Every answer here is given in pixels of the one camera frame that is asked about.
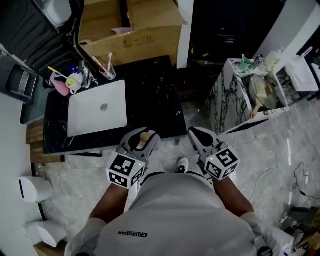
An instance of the white bottle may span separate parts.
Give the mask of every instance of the white bottle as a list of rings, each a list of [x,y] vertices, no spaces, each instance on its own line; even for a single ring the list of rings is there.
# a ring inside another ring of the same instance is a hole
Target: white bottle
[[[273,70],[275,66],[280,62],[282,53],[283,51],[281,49],[273,50],[265,58],[265,64],[269,70]]]

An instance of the black marble countertop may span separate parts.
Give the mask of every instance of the black marble countertop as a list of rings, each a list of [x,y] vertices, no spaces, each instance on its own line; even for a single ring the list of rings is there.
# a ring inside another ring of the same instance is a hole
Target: black marble countertop
[[[44,154],[59,155],[116,146],[126,133],[140,127],[157,131],[162,139],[187,134],[169,56],[124,64],[114,69],[114,81],[125,80],[127,126],[68,137],[69,98],[52,91],[45,109]]]

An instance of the marble floor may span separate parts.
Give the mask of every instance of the marble floor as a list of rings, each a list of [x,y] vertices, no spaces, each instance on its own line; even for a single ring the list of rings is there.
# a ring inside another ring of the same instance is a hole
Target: marble floor
[[[211,127],[203,105],[185,103],[183,112],[187,127]],[[320,101],[313,100],[302,101],[288,113],[251,129],[220,136],[240,157],[235,184],[250,199],[256,213],[271,225],[279,226],[279,219],[289,204],[320,205],[320,200],[293,190],[294,170],[303,162],[309,177],[306,184],[302,166],[297,170],[300,189],[320,198],[319,131]],[[105,166],[113,150],[103,151],[101,158],[67,155],[64,163],[47,164],[46,170],[40,173],[47,176],[54,188],[53,196],[42,203],[44,213],[66,229],[67,240],[82,229],[110,185]],[[149,167],[170,172],[179,157],[188,157],[190,169],[197,168],[198,156],[187,137],[181,139],[180,145],[175,145],[173,140],[162,142],[161,148],[150,157]],[[133,187],[126,209],[136,196],[137,187]]]

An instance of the sink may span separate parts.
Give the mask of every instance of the sink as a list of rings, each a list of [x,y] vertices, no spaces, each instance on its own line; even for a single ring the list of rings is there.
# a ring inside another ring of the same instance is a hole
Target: sink
[[[127,125],[125,81],[107,83],[70,97],[68,137]]]

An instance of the white cup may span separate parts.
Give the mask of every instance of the white cup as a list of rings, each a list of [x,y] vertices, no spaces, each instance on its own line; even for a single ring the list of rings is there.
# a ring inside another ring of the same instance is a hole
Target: white cup
[[[76,94],[81,89],[82,74],[71,74],[65,82],[65,85],[70,89],[71,94]]]

